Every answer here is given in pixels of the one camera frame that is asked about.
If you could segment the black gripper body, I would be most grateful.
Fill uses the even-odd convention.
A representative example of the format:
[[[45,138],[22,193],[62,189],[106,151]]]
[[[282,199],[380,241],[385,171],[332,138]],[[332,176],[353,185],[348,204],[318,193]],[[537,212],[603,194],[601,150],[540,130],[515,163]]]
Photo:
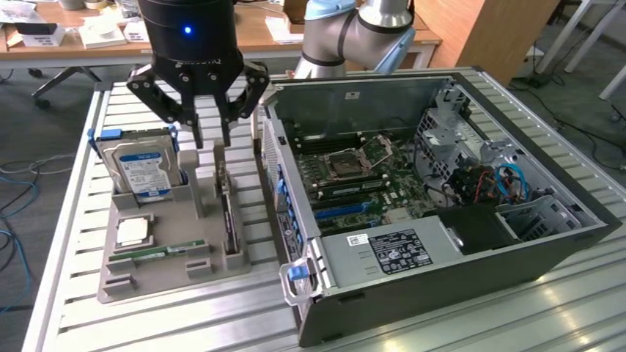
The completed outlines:
[[[152,69],[177,91],[226,92],[242,71],[230,1],[138,1]]]

